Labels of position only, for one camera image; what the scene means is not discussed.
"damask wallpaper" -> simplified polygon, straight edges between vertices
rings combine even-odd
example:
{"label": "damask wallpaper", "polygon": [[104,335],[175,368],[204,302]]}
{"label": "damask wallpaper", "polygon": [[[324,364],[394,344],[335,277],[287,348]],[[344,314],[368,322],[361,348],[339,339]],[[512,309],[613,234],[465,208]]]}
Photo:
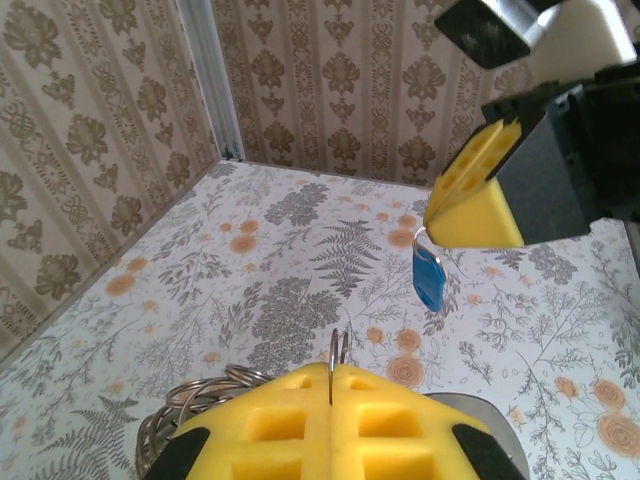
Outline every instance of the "damask wallpaper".
{"label": "damask wallpaper", "polygon": [[526,62],[485,72],[439,34],[450,1],[212,0],[247,158],[432,182],[483,103],[533,86]]}
{"label": "damask wallpaper", "polygon": [[0,358],[218,158],[170,0],[0,2]]}

